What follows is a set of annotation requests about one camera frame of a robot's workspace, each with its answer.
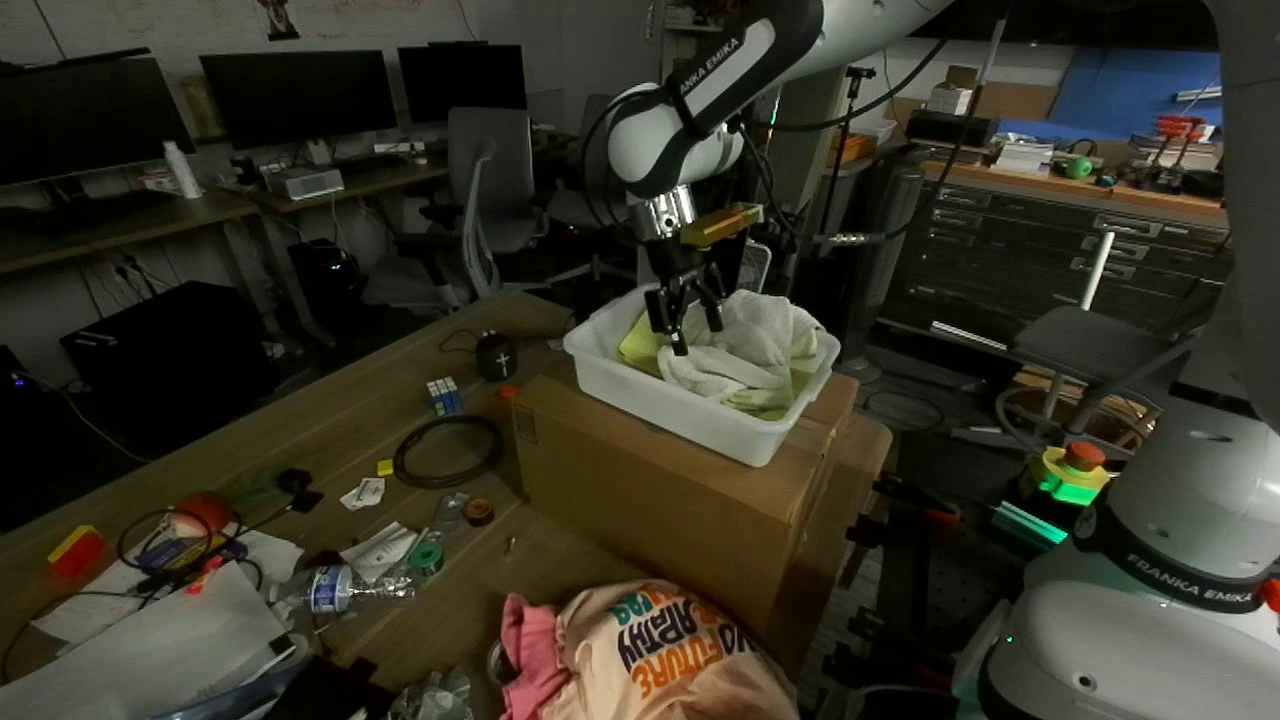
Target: cardboard box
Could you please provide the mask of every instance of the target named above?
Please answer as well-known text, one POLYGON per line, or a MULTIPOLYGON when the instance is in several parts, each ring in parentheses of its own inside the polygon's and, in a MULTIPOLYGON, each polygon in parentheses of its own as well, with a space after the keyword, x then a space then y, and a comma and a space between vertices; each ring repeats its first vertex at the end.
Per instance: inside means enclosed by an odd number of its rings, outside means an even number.
POLYGON ((886 429, 853 412, 831 376, 769 467, 745 467, 570 387, 530 379, 514 402, 530 506, 737 610, 801 667, 823 610, 843 526, 869 506, 886 429))

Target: pink object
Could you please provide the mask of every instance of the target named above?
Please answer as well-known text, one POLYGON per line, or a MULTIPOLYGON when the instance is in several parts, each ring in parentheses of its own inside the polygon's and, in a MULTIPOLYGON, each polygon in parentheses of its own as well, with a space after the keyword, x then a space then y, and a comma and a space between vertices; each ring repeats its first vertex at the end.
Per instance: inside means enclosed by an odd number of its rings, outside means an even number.
POLYGON ((499 642, 510 663, 510 678, 502 682, 502 720, 536 720, 569 682, 569 667, 554 646, 554 610, 530 609, 525 597, 507 597, 499 642))

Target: robotic arm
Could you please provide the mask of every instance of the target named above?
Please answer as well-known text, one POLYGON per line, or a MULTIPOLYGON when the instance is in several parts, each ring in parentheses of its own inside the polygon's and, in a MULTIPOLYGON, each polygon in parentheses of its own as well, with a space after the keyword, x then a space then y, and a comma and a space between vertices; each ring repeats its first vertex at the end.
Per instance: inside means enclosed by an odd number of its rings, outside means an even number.
POLYGON ((953 0, 765 0, 700 69, 667 83, 639 83, 616 99, 609 130, 611 174, 639 197, 634 236, 659 289, 647 291, 655 332, 682 347, 680 314, 700 298, 718 328, 711 264, 680 271, 674 232, 695 221, 688 184, 726 172, 745 135, 725 129, 756 97, 811 70, 843 69, 903 38, 953 0))

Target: plastic bag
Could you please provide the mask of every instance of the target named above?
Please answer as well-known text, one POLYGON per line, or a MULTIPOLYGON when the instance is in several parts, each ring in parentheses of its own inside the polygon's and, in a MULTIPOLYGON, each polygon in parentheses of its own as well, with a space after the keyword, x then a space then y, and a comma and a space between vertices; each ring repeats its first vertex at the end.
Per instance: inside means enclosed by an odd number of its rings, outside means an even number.
POLYGON ((402 688, 387 709, 387 720, 473 720, 473 676, 432 670, 423 682, 402 688))
POLYGON ((731 291, 718 305, 725 332, 700 307, 682 314, 688 357, 655 352, 667 383, 752 414, 788 412, 796 391, 821 373, 821 318, 785 296, 731 291))

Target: white plastic bin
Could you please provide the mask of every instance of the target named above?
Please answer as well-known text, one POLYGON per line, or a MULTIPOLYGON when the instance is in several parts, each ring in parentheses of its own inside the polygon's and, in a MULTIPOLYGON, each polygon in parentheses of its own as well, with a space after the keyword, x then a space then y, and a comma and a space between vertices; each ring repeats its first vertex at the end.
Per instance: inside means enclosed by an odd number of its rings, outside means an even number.
POLYGON ((576 366, 576 387, 700 447, 731 457, 748 467, 765 467, 771 460, 801 412, 831 379, 831 362, 841 357, 841 339, 821 332, 821 373, 811 373, 811 379, 796 391, 793 407, 778 419, 759 419, 629 366, 621 358, 621 339, 631 332, 639 311, 644 289, 602 305, 565 334, 565 352, 576 366))

